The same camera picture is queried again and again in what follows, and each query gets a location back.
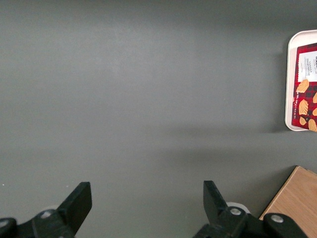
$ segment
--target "white tray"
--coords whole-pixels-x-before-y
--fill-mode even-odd
[[[287,77],[286,77],[286,103],[285,103],[285,124],[294,131],[307,130],[292,125],[293,95],[295,82],[295,67],[297,48],[317,43],[317,30],[301,31],[295,34],[288,43],[287,56]]]

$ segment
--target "gray table surface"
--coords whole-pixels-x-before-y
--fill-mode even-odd
[[[81,181],[77,237],[189,238],[203,181],[258,216],[317,134],[284,124],[287,44],[317,1],[1,1],[0,217]]]

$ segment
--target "wooden surface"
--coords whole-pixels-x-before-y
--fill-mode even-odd
[[[317,238],[317,175],[297,166],[260,219],[266,213],[283,213],[309,238]]]

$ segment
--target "red plaid packaging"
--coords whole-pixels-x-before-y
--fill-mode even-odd
[[[317,43],[297,48],[292,125],[317,132]]]

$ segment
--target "metal screw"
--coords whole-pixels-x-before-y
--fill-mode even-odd
[[[9,224],[9,221],[8,220],[4,220],[4,221],[0,222],[0,228],[5,227],[8,224]]]
[[[235,216],[240,216],[241,215],[241,211],[239,209],[237,209],[237,208],[232,208],[230,210],[230,212],[231,212],[232,215],[235,215]]]
[[[280,217],[280,216],[278,216],[278,215],[272,215],[272,216],[271,216],[271,219],[272,219],[273,221],[277,222],[277,223],[282,223],[282,222],[284,222],[283,218]]]
[[[49,217],[51,215],[51,212],[50,211],[45,211],[42,215],[41,215],[41,218],[42,219],[45,219],[47,217]]]

